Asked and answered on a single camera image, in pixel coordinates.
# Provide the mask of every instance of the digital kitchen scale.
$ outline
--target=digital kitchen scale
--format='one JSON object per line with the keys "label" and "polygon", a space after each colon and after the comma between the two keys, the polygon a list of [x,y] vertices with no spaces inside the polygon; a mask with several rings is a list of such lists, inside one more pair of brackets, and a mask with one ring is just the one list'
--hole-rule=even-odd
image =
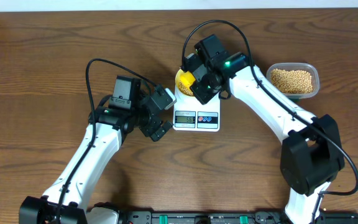
{"label": "digital kitchen scale", "polygon": [[177,73],[175,79],[175,97],[177,102],[173,105],[173,128],[179,131],[219,131],[221,123],[221,102],[216,95],[207,104],[202,105],[194,96],[184,94],[178,85],[180,85],[179,76],[183,74],[182,70]]}

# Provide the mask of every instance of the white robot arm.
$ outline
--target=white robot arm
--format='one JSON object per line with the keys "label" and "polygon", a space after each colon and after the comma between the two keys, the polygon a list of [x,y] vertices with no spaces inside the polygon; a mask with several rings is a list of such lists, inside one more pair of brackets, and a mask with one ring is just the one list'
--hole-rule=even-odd
{"label": "white robot arm", "polygon": [[95,60],[115,64],[98,58],[88,64],[86,81],[92,112],[82,143],[41,198],[27,197],[24,200],[19,210],[19,223],[116,224],[118,213],[114,210],[94,208],[90,213],[85,212],[106,164],[134,128],[138,127],[145,137],[158,141],[172,127],[169,121],[164,123],[158,115],[176,102],[175,96],[169,89],[146,78],[144,80],[154,86],[154,92],[147,84],[149,92],[142,91],[141,80],[137,78],[118,76],[113,95],[105,96],[94,110],[88,70]]}
{"label": "white robot arm", "polygon": [[[211,35],[195,45],[196,54],[185,57],[191,35],[212,22],[232,26],[248,45],[245,35],[230,22],[213,20],[200,24],[186,39],[182,52],[181,69],[195,77],[190,90],[202,105],[217,94],[222,99],[233,95],[263,119],[282,144],[280,170],[291,187],[285,213],[293,223],[310,223],[319,216],[318,207],[322,195],[327,193],[325,190],[344,167],[344,156],[356,175],[355,189],[346,194],[358,189],[357,169],[340,147],[337,124],[329,115],[317,118],[284,96],[254,65],[249,48],[249,56],[241,52],[231,55],[219,39]],[[223,91],[228,93],[227,98],[221,96]]]}
{"label": "white robot arm", "polygon": [[[86,128],[82,143],[65,170],[52,186],[44,192],[43,196],[46,197],[49,202],[58,203],[62,192],[62,185],[66,182],[68,175],[85,152],[91,137],[92,124]],[[77,203],[78,208],[83,210],[87,209],[94,186],[98,182],[106,164],[120,148],[121,139],[121,130],[115,130],[108,124],[96,123],[94,148],[86,155],[84,161],[71,179],[71,184],[66,191],[63,205]]]}
{"label": "white robot arm", "polygon": [[[315,115],[300,108],[283,95],[268,80],[266,80],[257,66],[254,67],[254,70],[259,80],[262,80],[262,84],[265,85],[269,92],[280,99],[280,101],[286,104],[289,108],[296,111],[303,119],[310,123],[313,122],[311,119],[315,117]],[[299,122],[297,119],[293,119],[288,112],[274,102],[271,97],[266,95],[261,87],[256,84],[250,67],[238,71],[236,77],[230,79],[230,90],[233,96],[247,104],[263,119],[281,143],[288,137],[288,133],[291,130],[300,131],[306,127],[306,125]],[[318,199],[318,193],[322,190],[326,190],[329,187],[329,184],[330,182],[326,182],[323,185],[320,185],[314,190],[314,193],[308,197],[304,194],[298,194],[291,189],[290,199],[285,207],[285,213],[289,219],[296,224],[308,224],[312,218],[314,206]]]}

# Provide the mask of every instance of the plastic container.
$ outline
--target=plastic container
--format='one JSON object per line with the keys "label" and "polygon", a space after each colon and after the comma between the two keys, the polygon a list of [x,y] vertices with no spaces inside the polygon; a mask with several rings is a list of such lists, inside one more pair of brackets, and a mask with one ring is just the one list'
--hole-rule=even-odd
{"label": "plastic container", "polygon": [[302,94],[283,93],[289,99],[299,100],[304,98],[310,98],[315,96],[320,89],[320,80],[318,78],[317,70],[308,63],[276,63],[267,70],[266,78],[270,82],[272,82],[272,70],[275,68],[286,71],[304,70],[309,72],[311,75],[311,85],[313,87],[313,91],[311,93]]}

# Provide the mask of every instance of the wood grain surface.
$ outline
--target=wood grain surface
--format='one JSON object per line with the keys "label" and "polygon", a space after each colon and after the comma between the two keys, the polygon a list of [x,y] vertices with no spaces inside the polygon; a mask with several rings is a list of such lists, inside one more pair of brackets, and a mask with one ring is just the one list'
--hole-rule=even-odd
{"label": "wood grain surface", "polygon": [[[0,13],[0,223],[17,223],[26,196],[41,196],[70,160],[90,112],[85,67],[113,60],[174,88],[186,36],[208,19],[226,19],[248,36],[256,64],[314,65],[320,92],[300,106],[338,123],[342,145],[358,166],[358,9],[120,11]],[[239,35],[210,25],[231,52]],[[95,63],[94,99],[111,94],[126,72]],[[103,172],[91,205],[112,201],[154,210],[244,211],[281,209],[289,187],[280,170],[280,143],[237,99],[222,101],[218,133],[170,130],[159,142],[136,129]],[[172,118],[172,111],[164,114]],[[350,167],[331,190],[350,190]],[[358,212],[358,193],[327,196],[322,207]]]}

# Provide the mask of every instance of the black cable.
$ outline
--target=black cable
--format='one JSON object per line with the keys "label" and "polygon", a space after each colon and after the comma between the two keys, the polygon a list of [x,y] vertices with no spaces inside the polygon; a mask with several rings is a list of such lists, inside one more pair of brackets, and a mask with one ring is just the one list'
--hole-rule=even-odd
{"label": "black cable", "polygon": [[103,106],[107,101],[110,100],[111,97],[112,97],[112,95],[106,95],[106,96],[104,96],[104,97],[100,100],[98,106]]}
{"label": "black cable", "polygon": [[317,210],[318,210],[318,207],[321,203],[321,200],[323,199],[324,197],[324,194],[321,194],[319,193],[318,194],[318,198],[317,198],[317,201],[316,201],[316,205],[314,206],[314,209],[313,209],[313,212],[311,213],[311,223],[314,223],[314,220],[316,218],[316,213],[317,213]]}
{"label": "black cable", "polygon": [[[66,191],[68,190],[68,186],[71,183],[71,179],[73,178],[75,172],[77,171],[77,169],[79,168],[79,166],[81,165],[82,161],[84,160],[84,158],[86,157],[87,153],[89,153],[90,149],[93,146],[94,140],[96,138],[96,120],[95,120],[95,113],[94,113],[94,104],[93,104],[93,97],[92,97],[92,91],[91,91],[91,85],[90,85],[90,78],[89,78],[89,72],[90,72],[90,66],[93,62],[96,61],[100,61],[100,62],[106,62],[109,63],[111,65],[115,65],[119,68],[122,68],[123,70],[149,82],[151,85],[156,86],[156,84],[152,81],[150,81],[149,79],[143,77],[142,75],[139,75],[136,72],[133,72],[132,70],[129,70],[128,68],[119,65],[115,62],[111,62],[109,60],[105,60],[105,59],[101,59],[101,58],[94,58],[92,60],[90,60],[88,62],[88,65],[86,66],[86,70],[85,70],[85,81],[86,81],[86,88],[88,89],[88,96],[89,96],[89,102],[91,103],[91,114],[92,114],[92,138],[91,141],[88,144],[88,147],[85,149],[85,152],[82,154],[82,156],[80,157],[80,159],[78,160],[78,162],[75,164],[73,170],[70,172],[70,175],[67,177],[67,180],[62,188],[62,192],[60,193],[60,197],[59,197],[59,201],[58,201],[58,205],[57,205],[57,212],[56,212],[56,221],[58,224],[60,224],[60,214],[61,214],[61,210],[62,210],[62,205],[63,205],[63,199],[65,197]],[[105,102],[107,102],[108,97],[110,97],[111,95],[105,96],[101,102],[99,103],[99,106],[104,105]]]}
{"label": "black cable", "polygon": [[223,21],[223,20],[210,20],[210,21],[206,21],[203,22],[202,24],[198,25],[187,37],[185,44],[183,46],[183,50],[182,50],[182,65],[185,64],[185,49],[187,46],[188,41],[190,40],[190,37],[201,27],[205,26],[206,24],[210,24],[213,22],[218,22],[218,23],[223,23],[223,24],[227,24],[231,27],[233,27],[236,31],[238,31],[238,33],[240,33],[241,37],[244,39],[244,42],[246,43],[247,46],[247,51],[248,51],[248,61],[249,61],[249,66],[252,72],[252,76],[254,77],[256,83],[258,84],[259,87],[261,87],[261,89],[263,89],[263,91],[274,101],[276,102],[278,105],[280,105],[286,112],[288,112],[293,118],[296,118],[298,121],[300,121],[301,123],[303,123],[304,125],[306,125],[307,127],[309,127],[310,129],[312,129],[318,136],[321,136],[323,139],[325,139],[327,142],[329,142],[330,144],[332,144],[335,148],[337,148],[339,150],[339,152],[345,157],[346,161],[349,163],[350,167],[353,170],[354,176],[356,178],[356,184],[354,186],[354,188],[348,192],[332,192],[332,191],[322,191],[319,193],[319,196],[321,194],[321,197],[319,197],[319,200],[322,199],[324,194],[329,194],[329,195],[339,195],[339,196],[348,196],[348,195],[352,195],[354,193],[356,193],[358,191],[358,170],[356,165],[354,165],[352,159],[349,157],[349,155],[341,148],[339,147],[333,140],[331,140],[327,135],[325,135],[323,132],[321,132],[318,128],[314,127],[312,124],[310,124],[309,122],[307,122],[306,120],[304,120],[303,118],[301,118],[300,116],[297,115],[297,113],[295,111],[292,111],[289,107],[287,107],[286,105],[284,105],[280,100],[278,100],[273,94],[271,94],[271,92],[268,91],[268,89],[266,89],[266,87],[262,84],[262,81],[259,80],[259,78],[257,77],[255,70],[254,70],[254,59],[252,58],[252,54],[251,54],[251,49],[249,47],[249,43],[247,40],[247,37],[244,35],[244,33],[240,30],[240,28],[238,28],[236,25],[232,24],[231,22],[228,21]]}

